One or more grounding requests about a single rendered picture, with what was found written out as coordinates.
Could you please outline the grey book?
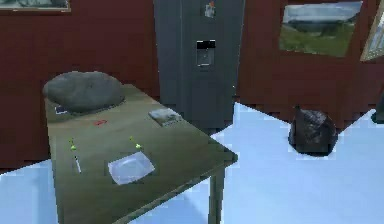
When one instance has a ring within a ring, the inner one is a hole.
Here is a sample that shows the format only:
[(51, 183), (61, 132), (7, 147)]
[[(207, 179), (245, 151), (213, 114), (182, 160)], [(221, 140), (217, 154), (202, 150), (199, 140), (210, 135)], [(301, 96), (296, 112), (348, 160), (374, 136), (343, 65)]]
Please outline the grey book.
[(149, 116), (162, 127), (178, 122), (182, 119), (180, 114), (170, 108), (151, 111), (149, 112)]

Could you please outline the olive green wooden table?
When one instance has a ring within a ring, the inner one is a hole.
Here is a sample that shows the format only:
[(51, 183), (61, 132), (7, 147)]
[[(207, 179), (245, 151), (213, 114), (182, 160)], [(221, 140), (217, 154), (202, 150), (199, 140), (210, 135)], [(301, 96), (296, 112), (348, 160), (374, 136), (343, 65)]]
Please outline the olive green wooden table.
[[(58, 223), (127, 224), (209, 180), (208, 224), (220, 224), (225, 169), (236, 162), (236, 154), (185, 120), (160, 126), (149, 116), (159, 102), (131, 84), (123, 91), (121, 105), (84, 116), (57, 115), (54, 103), (45, 103)], [(108, 122), (96, 126), (97, 120)], [(134, 183), (117, 185), (108, 164), (138, 151), (155, 170)]]

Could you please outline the dark grey fridge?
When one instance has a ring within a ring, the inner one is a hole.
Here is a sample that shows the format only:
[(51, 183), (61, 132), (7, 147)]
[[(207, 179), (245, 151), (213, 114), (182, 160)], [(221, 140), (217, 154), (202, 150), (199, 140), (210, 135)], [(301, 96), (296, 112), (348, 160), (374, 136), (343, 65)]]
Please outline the dark grey fridge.
[(153, 0), (160, 102), (206, 133), (233, 123), (245, 3)]

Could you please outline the white square plate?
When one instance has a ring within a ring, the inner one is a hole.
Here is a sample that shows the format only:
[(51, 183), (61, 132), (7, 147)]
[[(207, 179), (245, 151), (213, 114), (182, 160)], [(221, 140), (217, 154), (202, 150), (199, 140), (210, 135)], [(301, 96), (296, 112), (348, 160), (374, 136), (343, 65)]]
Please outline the white square plate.
[(108, 170), (118, 185), (135, 182), (155, 170), (150, 159), (142, 152), (136, 152), (108, 164)]

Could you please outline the fridge magnet note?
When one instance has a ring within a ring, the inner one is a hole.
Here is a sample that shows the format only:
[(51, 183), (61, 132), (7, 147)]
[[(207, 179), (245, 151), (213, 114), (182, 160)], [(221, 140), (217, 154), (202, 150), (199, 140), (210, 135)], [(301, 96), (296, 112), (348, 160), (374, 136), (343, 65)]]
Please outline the fridge magnet note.
[(215, 16), (215, 5), (214, 2), (211, 1), (205, 6), (205, 16), (208, 18), (213, 18)]

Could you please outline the grey round cushion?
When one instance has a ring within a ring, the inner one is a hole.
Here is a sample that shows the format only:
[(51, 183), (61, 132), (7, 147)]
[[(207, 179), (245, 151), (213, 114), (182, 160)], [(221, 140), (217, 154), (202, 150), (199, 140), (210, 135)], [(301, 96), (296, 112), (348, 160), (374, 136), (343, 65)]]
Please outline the grey round cushion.
[(99, 71), (62, 73), (44, 85), (43, 94), (72, 113), (104, 110), (125, 100), (122, 83)]

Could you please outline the black garbage bag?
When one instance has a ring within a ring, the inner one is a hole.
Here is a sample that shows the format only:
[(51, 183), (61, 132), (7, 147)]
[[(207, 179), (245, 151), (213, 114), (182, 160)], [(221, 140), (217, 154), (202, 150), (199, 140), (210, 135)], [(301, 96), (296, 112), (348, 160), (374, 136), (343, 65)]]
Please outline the black garbage bag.
[(336, 126), (325, 113), (294, 107), (288, 142), (301, 154), (314, 157), (328, 156), (338, 140)]

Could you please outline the landscape framed picture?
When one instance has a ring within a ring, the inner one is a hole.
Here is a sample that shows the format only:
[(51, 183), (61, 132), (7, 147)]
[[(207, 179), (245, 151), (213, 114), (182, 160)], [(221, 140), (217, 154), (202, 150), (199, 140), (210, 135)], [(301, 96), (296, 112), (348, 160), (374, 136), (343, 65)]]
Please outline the landscape framed picture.
[(286, 5), (279, 35), (279, 49), (344, 57), (362, 4), (362, 1), (349, 1)]

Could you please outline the dark object at edge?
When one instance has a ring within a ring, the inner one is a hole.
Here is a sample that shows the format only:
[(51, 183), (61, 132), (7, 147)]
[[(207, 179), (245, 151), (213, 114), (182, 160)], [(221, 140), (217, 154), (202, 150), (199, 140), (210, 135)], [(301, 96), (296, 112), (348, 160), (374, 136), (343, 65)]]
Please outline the dark object at edge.
[(371, 120), (376, 124), (384, 124), (384, 90), (376, 104), (375, 112), (372, 114)]

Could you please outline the grey framed picture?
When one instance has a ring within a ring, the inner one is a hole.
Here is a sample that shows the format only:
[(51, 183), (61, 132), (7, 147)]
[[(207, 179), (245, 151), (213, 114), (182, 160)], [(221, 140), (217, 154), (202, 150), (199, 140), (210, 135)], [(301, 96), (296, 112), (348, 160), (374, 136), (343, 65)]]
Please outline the grey framed picture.
[(70, 12), (70, 0), (0, 0), (0, 11)]

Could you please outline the gold framed picture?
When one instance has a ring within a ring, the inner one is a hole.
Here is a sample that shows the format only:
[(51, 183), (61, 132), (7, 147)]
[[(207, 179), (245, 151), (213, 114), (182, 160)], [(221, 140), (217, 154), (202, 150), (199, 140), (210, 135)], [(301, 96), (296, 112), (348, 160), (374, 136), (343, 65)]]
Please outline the gold framed picture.
[(360, 57), (361, 61), (384, 56), (384, 0), (379, 0), (377, 6), (375, 18)]

